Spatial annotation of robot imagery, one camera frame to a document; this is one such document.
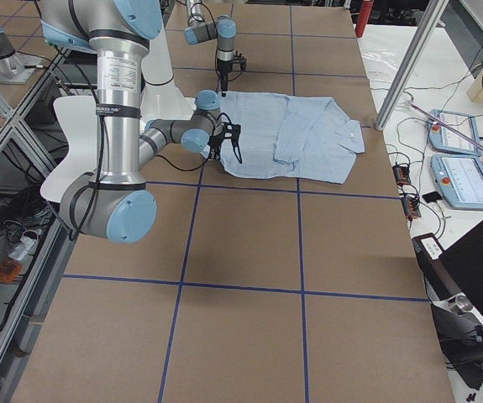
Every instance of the cloth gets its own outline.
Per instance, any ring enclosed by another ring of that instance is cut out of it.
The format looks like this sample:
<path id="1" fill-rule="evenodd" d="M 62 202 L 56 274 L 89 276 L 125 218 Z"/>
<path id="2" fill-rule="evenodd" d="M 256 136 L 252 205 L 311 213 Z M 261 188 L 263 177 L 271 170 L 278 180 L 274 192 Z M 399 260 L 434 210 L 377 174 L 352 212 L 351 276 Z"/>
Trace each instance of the cloth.
<path id="1" fill-rule="evenodd" d="M 359 122 L 331 97 L 228 91 L 221 110 L 241 125 L 243 164 L 228 144 L 221 149 L 224 169 L 237 177 L 344 183 L 365 150 Z"/>

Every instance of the white robotic arm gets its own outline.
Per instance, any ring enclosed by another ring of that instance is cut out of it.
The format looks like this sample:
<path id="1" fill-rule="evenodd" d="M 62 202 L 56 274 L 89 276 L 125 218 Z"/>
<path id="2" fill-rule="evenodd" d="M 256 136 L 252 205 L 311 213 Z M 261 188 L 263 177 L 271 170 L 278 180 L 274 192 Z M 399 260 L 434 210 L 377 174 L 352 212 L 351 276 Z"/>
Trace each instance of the white robotic arm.
<path id="1" fill-rule="evenodd" d="M 140 135 L 141 62 L 163 29 L 157 0 L 43 0 L 52 44 L 97 53 L 98 162 L 64 192 L 60 215 L 76 233 L 129 243 L 152 227 L 156 203 L 139 168 L 168 143 L 192 152 L 210 145 L 214 158 L 239 126 L 222 122 L 219 98 L 204 91 L 188 121 L 155 120 Z"/>

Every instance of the red cylinder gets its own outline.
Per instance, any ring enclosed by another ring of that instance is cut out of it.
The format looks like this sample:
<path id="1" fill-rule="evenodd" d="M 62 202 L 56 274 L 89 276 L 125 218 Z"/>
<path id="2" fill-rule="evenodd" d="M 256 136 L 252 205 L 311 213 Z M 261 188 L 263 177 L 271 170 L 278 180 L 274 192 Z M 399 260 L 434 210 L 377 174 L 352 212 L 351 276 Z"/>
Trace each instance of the red cylinder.
<path id="1" fill-rule="evenodd" d="M 355 34 L 357 35 L 357 38 L 361 38 L 362 34 L 365 32 L 373 5 L 373 0 L 364 0 L 360 6 L 359 17 L 357 18 L 357 26 L 355 27 Z"/>

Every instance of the orange object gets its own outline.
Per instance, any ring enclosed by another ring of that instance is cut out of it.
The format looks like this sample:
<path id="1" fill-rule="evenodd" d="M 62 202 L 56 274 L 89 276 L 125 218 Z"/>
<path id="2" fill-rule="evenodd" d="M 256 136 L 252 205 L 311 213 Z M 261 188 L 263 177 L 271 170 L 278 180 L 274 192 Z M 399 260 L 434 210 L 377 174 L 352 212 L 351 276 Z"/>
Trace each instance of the orange object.
<path id="1" fill-rule="evenodd" d="M 21 272 L 23 265 L 18 261 L 6 258 L 0 264 L 0 283 L 11 284 Z"/>
<path id="2" fill-rule="evenodd" d="M 357 38 L 362 38 L 366 25 L 368 24 L 368 20 L 370 19 L 373 6 L 373 0 L 364 0 L 362 2 L 359 17 L 357 18 L 357 25 L 355 26 L 355 35 L 357 35 Z"/>

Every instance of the white sticker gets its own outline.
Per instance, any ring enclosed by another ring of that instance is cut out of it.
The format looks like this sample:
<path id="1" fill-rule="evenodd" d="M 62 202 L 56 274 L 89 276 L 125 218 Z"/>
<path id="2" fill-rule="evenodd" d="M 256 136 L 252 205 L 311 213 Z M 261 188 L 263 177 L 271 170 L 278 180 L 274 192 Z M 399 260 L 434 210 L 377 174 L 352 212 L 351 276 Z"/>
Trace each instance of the white sticker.
<path id="1" fill-rule="evenodd" d="M 121 57 L 102 56 L 97 58 L 99 88 L 112 91 L 138 91 L 137 62 Z"/>
<path id="2" fill-rule="evenodd" d="M 424 245 L 424 248 L 428 251 L 430 257 L 433 260 L 439 259 L 439 255 L 443 252 L 439 245 L 437 245 L 437 242 L 435 242 L 435 239 L 433 238 L 424 238 L 421 239 L 421 242 Z"/>

